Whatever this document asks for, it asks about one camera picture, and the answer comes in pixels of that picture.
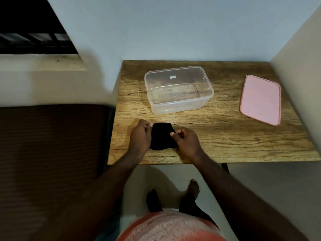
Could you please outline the person's right hand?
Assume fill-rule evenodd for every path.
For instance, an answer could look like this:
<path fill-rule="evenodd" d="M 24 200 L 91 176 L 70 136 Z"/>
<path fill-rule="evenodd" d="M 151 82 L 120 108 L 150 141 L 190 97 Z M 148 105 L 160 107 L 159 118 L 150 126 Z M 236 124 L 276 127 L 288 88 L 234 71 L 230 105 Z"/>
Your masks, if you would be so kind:
<path fill-rule="evenodd" d="M 177 130 L 181 141 L 176 142 L 179 152 L 186 157 L 191 163 L 196 163 L 205 155 L 197 134 L 188 128 L 182 127 Z"/>

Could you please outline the person's left hand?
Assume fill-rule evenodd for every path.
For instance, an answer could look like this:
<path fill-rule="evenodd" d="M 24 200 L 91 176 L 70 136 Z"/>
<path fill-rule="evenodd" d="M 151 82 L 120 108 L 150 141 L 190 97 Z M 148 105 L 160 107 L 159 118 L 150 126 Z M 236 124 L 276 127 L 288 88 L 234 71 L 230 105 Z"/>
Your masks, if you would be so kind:
<path fill-rule="evenodd" d="M 139 161 L 142 160 L 147 151 L 150 149 L 151 143 L 152 128 L 145 130 L 145 123 L 150 122 L 140 119 L 130 134 L 128 152 L 130 152 L 135 158 L 139 159 Z"/>

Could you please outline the black cloth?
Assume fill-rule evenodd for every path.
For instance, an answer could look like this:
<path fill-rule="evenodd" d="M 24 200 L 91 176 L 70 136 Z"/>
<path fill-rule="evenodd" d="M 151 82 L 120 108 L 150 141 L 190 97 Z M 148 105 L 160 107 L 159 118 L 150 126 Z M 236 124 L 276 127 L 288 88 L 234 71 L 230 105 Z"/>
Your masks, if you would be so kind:
<path fill-rule="evenodd" d="M 176 141 L 171 137 L 170 133 L 175 130 L 170 123 L 155 123 L 151 130 L 150 149 L 159 151 L 169 148 L 178 148 Z"/>

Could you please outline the person's right forearm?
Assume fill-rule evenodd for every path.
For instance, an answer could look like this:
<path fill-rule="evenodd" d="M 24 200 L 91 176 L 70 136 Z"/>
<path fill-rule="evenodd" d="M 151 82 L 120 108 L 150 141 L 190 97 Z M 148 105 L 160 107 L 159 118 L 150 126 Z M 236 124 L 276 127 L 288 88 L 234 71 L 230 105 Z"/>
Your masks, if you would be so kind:
<path fill-rule="evenodd" d="M 281 213 L 203 151 L 188 159 L 206 181 L 239 241 L 309 241 Z"/>

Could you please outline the person's left forearm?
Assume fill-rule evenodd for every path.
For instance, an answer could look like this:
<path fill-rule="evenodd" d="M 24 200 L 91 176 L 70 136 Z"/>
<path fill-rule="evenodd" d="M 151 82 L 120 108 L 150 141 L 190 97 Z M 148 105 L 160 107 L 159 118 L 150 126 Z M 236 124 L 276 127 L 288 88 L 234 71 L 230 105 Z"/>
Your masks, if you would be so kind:
<path fill-rule="evenodd" d="M 147 150 L 128 150 L 120 160 L 64 207 L 37 235 L 37 241 L 93 241 L 110 215 L 132 171 Z"/>

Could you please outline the clear plastic container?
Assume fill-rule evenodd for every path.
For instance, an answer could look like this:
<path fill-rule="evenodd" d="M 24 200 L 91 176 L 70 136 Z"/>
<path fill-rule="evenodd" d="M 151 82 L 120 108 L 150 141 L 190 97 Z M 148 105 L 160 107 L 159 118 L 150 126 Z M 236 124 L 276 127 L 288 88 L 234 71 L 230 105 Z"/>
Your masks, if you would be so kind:
<path fill-rule="evenodd" d="M 155 115 L 201 108 L 214 95 L 211 82 L 200 66 L 150 71 L 144 81 Z"/>

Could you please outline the person's right foot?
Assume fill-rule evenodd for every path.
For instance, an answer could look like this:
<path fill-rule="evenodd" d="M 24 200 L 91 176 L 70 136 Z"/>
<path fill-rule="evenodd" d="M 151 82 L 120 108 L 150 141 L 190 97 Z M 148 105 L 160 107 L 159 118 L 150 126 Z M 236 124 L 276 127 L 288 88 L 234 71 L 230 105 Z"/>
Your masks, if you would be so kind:
<path fill-rule="evenodd" d="M 198 198 L 199 193 L 200 189 L 197 181 L 195 179 L 191 179 L 186 191 L 186 195 L 196 200 Z"/>

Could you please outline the person's foot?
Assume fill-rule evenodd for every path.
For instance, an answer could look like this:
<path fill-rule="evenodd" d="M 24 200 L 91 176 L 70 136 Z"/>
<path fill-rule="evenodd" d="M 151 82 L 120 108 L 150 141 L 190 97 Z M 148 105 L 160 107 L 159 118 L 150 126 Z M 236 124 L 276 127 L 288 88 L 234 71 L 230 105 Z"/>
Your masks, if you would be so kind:
<path fill-rule="evenodd" d="M 196 200 L 198 198 L 199 193 L 200 189 L 197 181 L 195 179 L 191 179 L 186 191 L 186 195 Z"/>
<path fill-rule="evenodd" d="M 152 189 L 147 193 L 146 204 L 150 213 L 156 213 L 163 211 L 158 194 L 155 189 Z"/>

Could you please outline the person's left foot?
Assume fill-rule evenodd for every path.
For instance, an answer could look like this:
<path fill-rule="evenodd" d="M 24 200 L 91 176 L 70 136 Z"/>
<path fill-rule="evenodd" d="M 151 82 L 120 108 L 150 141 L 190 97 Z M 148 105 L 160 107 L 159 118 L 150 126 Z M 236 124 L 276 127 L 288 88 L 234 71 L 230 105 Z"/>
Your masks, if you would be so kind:
<path fill-rule="evenodd" d="M 147 193 L 146 204 L 150 213 L 156 213 L 163 211 L 158 194 L 155 189 L 152 189 Z"/>

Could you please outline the black trousers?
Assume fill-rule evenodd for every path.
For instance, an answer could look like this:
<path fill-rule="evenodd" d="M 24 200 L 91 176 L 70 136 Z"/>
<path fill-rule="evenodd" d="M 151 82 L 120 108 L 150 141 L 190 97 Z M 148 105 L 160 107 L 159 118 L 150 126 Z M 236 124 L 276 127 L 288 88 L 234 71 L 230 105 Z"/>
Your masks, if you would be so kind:
<path fill-rule="evenodd" d="M 195 195 L 191 192 L 187 192 L 180 200 L 179 212 L 207 220 L 217 226 L 214 220 L 197 206 Z"/>

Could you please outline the pink patterned shirt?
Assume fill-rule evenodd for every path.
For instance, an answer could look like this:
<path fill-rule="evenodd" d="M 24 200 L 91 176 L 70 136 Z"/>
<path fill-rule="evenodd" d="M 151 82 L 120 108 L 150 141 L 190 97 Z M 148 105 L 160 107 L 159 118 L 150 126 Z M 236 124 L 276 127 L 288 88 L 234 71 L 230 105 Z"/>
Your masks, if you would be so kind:
<path fill-rule="evenodd" d="M 135 219 L 117 241 L 226 241 L 220 229 L 201 211 L 189 215 L 175 210 L 149 213 Z"/>

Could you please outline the pink container lid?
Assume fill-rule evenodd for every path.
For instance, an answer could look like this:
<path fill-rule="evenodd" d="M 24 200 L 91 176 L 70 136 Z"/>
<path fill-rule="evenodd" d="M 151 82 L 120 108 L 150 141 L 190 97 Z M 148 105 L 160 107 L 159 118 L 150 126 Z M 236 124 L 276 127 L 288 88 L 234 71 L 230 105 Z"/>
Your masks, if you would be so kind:
<path fill-rule="evenodd" d="M 240 98 L 240 112 L 252 119 L 278 126 L 281 122 L 282 89 L 273 81 L 247 75 Z"/>

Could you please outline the brown striped mattress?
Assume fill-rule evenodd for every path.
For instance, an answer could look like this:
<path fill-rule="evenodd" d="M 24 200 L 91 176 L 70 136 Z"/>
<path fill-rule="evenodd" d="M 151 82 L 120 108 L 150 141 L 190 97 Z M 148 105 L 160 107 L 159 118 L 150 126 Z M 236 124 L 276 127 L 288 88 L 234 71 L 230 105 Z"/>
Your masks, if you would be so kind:
<path fill-rule="evenodd" d="M 103 171 L 113 109 L 0 108 L 0 241 L 29 241 Z"/>

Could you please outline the stone window sill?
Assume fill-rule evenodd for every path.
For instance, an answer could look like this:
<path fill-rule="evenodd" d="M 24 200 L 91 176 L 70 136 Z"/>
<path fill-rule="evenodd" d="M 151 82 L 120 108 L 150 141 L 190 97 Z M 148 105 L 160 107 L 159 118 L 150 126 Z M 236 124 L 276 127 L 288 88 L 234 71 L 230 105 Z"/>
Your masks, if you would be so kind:
<path fill-rule="evenodd" d="M 0 72 L 86 70 L 79 55 L 0 55 Z"/>

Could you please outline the dark window with grille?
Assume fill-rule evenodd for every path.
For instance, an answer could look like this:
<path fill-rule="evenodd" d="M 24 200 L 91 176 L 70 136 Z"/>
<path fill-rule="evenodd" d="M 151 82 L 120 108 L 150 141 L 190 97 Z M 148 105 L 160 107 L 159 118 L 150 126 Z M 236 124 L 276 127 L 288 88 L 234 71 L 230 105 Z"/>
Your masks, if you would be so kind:
<path fill-rule="evenodd" d="M 0 0 L 0 55 L 77 55 L 48 0 Z"/>

